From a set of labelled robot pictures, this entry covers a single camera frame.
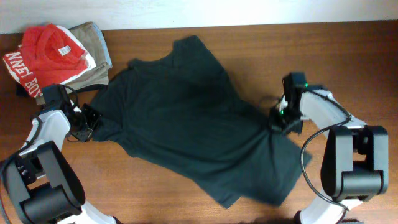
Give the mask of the dark green t-shirt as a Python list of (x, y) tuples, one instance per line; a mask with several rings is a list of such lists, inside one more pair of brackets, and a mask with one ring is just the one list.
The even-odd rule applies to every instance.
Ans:
[(239, 97), (195, 35), (160, 60), (132, 60), (91, 107), (101, 115), (95, 141), (193, 180), (224, 208), (240, 197), (282, 204), (312, 158)]

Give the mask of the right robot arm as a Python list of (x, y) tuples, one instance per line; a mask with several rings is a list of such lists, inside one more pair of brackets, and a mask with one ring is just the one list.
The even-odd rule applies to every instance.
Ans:
[[(347, 213), (389, 185), (389, 137), (382, 126), (370, 126), (343, 108), (330, 90), (311, 85), (302, 72), (290, 72), (282, 79), (284, 93), (270, 110), (269, 126), (281, 134), (302, 132), (303, 123), (318, 128), (303, 144), (300, 168), (316, 197), (294, 216), (299, 224), (359, 223)], [(317, 190), (305, 170), (304, 153), (319, 135), (327, 138)]]

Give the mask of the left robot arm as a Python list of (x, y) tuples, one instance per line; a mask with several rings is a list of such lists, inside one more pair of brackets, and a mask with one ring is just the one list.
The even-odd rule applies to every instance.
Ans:
[(22, 223), (112, 223), (86, 200), (83, 186), (61, 149), (76, 105), (50, 106), (35, 116), (24, 145), (1, 167), (1, 181)]

